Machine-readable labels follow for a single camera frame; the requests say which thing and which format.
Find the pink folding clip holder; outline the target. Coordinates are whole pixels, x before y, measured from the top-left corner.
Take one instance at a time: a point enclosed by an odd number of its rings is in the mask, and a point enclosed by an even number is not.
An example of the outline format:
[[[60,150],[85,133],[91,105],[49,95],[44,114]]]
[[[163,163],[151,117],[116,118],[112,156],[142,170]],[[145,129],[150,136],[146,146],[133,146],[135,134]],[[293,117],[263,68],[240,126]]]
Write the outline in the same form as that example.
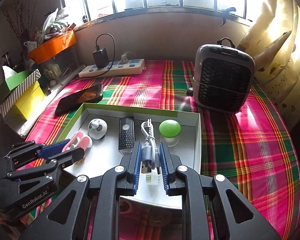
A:
[[[91,137],[84,134],[81,131],[76,132],[70,141],[63,147],[62,152],[71,150],[76,147],[80,147],[83,150],[86,150],[87,148],[91,148],[93,145],[93,141]]]

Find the green mushroom shaped lamp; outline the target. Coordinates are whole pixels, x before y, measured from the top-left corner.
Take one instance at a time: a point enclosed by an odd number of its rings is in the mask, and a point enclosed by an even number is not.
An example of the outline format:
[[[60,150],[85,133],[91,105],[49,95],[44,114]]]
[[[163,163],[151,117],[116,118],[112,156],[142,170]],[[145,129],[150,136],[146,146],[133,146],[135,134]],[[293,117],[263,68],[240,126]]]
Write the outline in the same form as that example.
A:
[[[168,147],[173,147],[179,142],[181,126],[179,122],[168,119],[159,125],[160,141],[166,142]]]

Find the black perforated speaker device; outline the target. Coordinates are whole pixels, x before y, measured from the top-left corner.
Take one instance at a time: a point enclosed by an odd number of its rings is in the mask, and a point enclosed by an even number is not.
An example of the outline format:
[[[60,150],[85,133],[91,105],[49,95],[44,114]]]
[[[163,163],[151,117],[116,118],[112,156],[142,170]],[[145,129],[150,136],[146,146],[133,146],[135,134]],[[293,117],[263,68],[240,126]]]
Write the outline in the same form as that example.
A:
[[[119,152],[130,154],[135,142],[134,117],[127,116],[119,121]]]

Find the white round earbud case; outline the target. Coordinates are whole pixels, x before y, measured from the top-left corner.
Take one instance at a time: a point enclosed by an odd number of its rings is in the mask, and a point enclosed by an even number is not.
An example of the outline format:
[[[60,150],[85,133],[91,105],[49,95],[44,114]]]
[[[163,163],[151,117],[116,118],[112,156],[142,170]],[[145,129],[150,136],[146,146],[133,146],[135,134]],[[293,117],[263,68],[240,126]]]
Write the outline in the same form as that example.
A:
[[[108,125],[103,119],[93,119],[88,125],[88,135],[91,139],[101,140],[107,132]]]

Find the small white cylindrical jar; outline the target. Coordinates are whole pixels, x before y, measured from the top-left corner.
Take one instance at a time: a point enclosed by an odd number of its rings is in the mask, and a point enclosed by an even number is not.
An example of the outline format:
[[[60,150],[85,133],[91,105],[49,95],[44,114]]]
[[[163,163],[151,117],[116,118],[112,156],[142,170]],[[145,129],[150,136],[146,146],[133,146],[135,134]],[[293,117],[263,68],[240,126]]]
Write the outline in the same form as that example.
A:
[[[157,173],[147,173],[146,174],[146,184],[158,186],[160,184],[160,176]]]

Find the brown carved walnut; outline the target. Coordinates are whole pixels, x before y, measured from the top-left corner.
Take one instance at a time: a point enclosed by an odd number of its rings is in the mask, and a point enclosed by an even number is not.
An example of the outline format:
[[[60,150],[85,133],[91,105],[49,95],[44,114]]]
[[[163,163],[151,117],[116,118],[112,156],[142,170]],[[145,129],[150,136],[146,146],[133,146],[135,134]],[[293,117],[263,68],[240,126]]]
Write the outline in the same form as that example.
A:
[[[74,162],[74,164],[83,163],[84,160],[85,160],[85,156],[82,159],[79,159],[78,161]]]

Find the yellow box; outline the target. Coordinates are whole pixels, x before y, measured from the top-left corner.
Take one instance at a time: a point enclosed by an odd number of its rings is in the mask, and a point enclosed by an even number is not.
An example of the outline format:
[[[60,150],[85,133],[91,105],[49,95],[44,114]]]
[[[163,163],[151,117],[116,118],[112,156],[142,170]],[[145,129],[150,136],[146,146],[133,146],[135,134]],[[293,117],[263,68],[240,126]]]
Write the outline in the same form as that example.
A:
[[[37,105],[40,104],[44,98],[45,94],[42,91],[39,82],[36,81],[15,102],[9,112],[23,120],[28,120],[35,111]]]

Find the striped white box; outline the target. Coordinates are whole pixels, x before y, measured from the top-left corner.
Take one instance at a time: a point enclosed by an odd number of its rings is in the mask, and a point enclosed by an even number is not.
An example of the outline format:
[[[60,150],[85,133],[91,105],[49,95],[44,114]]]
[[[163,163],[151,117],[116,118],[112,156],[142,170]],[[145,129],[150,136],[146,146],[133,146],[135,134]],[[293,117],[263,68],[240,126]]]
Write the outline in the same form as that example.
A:
[[[17,100],[41,77],[37,69],[19,84],[0,105],[0,114],[4,118]]]

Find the green grey cardboard box tray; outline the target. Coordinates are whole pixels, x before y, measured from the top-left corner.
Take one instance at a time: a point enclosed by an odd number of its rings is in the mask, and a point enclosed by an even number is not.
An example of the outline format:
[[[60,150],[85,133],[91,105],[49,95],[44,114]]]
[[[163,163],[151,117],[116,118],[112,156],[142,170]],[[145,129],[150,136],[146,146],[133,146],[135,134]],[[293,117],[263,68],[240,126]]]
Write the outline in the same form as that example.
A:
[[[145,136],[141,132],[142,122],[151,119],[155,140],[159,144],[159,125],[168,119],[177,121],[181,126],[179,142],[170,148],[170,153],[178,155],[183,165],[200,172],[202,150],[200,114],[95,103],[84,103],[70,119],[58,140],[70,139],[78,131],[87,134],[89,122],[96,118],[103,119],[107,123],[106,135],[102,140],[93,140],[92,147],[85,152],[83,163],[71,165],[66,171],[75,176],[84,174],[93,178],[119,165],[123,156],[119,152],[119,120],[126,116],[134,117],[135,142],[142,144],[145,142]]]

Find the green box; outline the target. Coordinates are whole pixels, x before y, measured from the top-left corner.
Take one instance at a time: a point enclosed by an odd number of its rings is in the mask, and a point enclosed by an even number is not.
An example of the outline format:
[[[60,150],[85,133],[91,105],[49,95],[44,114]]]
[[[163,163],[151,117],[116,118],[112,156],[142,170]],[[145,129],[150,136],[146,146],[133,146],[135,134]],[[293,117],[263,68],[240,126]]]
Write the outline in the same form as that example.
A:
[[[29,71],[25,70],[4,80],[0,85],[0,102],[7,98],[7,96],[29,76],[29,74]]]

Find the black smartphone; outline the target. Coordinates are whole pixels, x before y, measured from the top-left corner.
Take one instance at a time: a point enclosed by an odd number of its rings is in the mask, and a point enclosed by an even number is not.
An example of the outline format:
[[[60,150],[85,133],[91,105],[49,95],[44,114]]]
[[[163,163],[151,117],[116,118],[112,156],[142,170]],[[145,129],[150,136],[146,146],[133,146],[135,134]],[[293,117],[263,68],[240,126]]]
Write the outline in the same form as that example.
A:
[[[62,98],[55,110],[55,115],[60,116],[83,103],[98,103],[103,99],[103,85],[98,84],[80,90]]]

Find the white power strip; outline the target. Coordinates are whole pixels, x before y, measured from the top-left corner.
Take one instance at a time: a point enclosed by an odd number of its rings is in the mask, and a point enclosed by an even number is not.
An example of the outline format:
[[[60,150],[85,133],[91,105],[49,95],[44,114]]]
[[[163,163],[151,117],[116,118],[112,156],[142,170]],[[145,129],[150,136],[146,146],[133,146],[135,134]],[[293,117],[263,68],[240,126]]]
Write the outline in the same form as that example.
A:
[[[107,77],[107,76],[124,76],[141,74],[145,70],[144,59],[128,60],[125,64],[120,64],[119,61],[115,61],[113,64],[110,62],[106,67],[97,68],[96,65],[86,66],[81,72],[79,72],[79,78],[89,77]]]

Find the grey black portable heater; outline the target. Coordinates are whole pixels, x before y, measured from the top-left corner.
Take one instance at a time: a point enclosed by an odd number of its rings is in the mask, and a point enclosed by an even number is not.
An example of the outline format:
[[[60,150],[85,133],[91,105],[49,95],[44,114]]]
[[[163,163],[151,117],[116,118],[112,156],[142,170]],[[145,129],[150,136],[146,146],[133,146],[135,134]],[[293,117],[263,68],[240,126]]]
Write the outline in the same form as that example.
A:
[[[194,63],[193,98],[200,107],[235,114],[250,93],[254,72],[254,59],[229,38],[202,45]]]

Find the white plug adapter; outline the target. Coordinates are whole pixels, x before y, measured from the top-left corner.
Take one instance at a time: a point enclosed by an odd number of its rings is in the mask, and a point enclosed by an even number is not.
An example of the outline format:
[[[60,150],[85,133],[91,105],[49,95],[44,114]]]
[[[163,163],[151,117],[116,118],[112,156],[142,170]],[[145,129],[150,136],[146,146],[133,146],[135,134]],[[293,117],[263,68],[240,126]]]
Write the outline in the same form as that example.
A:
[[[121,60],[120,60],[120,64],[127,64],[129,59],[128,59],[128,55],[132,55],[135,59],[137,59],[138,57],[132,53],[131,51],[127,51],[125,53],[123,53],[121,55]]]

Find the cream patterned curtain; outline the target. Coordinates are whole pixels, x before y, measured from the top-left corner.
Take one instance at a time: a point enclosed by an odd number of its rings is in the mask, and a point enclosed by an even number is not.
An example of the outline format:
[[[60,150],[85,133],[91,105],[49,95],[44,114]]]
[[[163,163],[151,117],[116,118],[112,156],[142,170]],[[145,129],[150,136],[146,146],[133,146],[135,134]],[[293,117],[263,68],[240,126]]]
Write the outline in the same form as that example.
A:
[[[252,0],[256,19],[238,49],[255,61],[255,79],[288,129],[300,121],[300,7],[295,0]]]

